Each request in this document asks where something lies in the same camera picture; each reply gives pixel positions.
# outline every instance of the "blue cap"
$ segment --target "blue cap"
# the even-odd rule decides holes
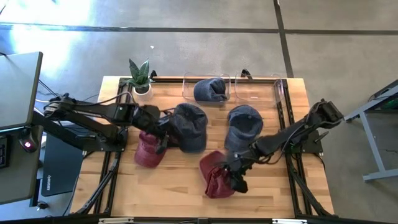
[[[222,78],[209,78],[199,81],[193,87],[196,101],[221,102],[227,100],[225,81]]]
[[[181,151],[202,152],[206,149],[207,117],[203,110],[181,103],[175,107],[171,122]]]
[[[224,147],[230,151],[245,151],[262,130],[262,117],[249,105],[241,105],[228,113],[229,129]]]

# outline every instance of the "wooden tabletop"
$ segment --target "wooden tabletop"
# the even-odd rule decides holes
[[[120,78],[104,77],[98,100],[106,100],[116,95]],[[301,78],[290,78],[287,82],[294,118],[298,121],[309,110],[304,81]],[[161,110],[173,108],[183,102],[195,104],[194,101],[182,97],[181,83],[153,83],[152,88],[154,97],[146,104],[156,105]],[[242,97],[248,94],[260,94],[264,95],[264,98],[269,98],[263,102],[245,102],[236,98],[234,85],[231,85],[231,98],[224,106],[200,106],[208,117],[205,152],[185,154],[179,148],[168,149],[162,162],[155,169],[134,163],[139,130],[129,128],[126,151],[122,154],[119,166],[111,215],[113,217],[293,217],[284,157],[275,165],[255,164],[244,177],[249,191],[246,194],[236,192],[231,197],[222,199],[211,199],[205,195],[205,183],[198,168],[199,160],[208,153],[215,150],[225,152],[223,146],[228,130],[226,117],[237,105],[249,104],[260,112],[264,119],[262,135],[278,132],[280,125],[277,110],[273,97],[269,97],[273,94],[271,88],[270,84],[240,86],[242,92],[239,92],[239,95]],[[81,208],[97,187],[103,157],[103,152],[94,152],[83,161],[71,212]],[[322,163],[319,158],[311,154],[304,154],[302,158],[309,189],[323,207],[333,213]],[[105,188],[101,209],[105,207],[107,194],[108,188]],[[298,199],[300,208],[304,211],[303,196],[299,190]]]

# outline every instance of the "clear plastic bin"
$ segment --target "clear plastic bin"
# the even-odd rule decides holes
[[[226,99],[223,101],[196,101],[193,95],[195,85],[204,79],[209,78],[222,78],[225,81],[225,95]],[[194,73],[186,73],[182,82],[182,96],[189,101],[195,101],[201,105],[222,105],[227,102],[231,97],[231,77],[227,74],[221,75],[197,75]]]
[[[235,75],[236,99],[241,103],[263,102],[276,105],[284,99],[282,79],[278,75],[256,75],[252,77],[242,73]]]

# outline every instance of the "gray floor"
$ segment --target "gray floor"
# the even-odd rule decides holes
[[[79,26],[218,27],[275,29],[272,0],[10,0],[3,22]],[[396,30],[398,1],[280,0],[286,29]],[[76,16],[65,16],[77,10]],[[396,35],[287,35],[294,77],[304,78],[310,103],[331,100],[347,114],[398,78]],[[99,92],[102,76],[128,75],[128,58],[147,57],[159,75],[228,73],[286,77],[279,34],[173,32],[62,32],[0,30],[0,52],[40,50],[41,79],[54,91],[86,98]],[[360,121],[341,124],[323,140],[335,213],[341,217],[396,223],[398,177],[365,184],[377,171]],[[385,154],[392,167],[398,161]],[[45,198],[52,210],[25,202],[0,207],[0,220],[61,215],[68,195]],[[26,216],[20,210],[27,211]]]

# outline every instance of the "potted plant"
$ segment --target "potted plant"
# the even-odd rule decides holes
[[[139,69],[131,59],[129,59],[129,62],[132,78],[127,80],[126,83],[130,83],[134,87],[134,98],[141,101],[150,100],[154,94],[150,85],[153,81],[148,77],[149,59],[147,59]]]

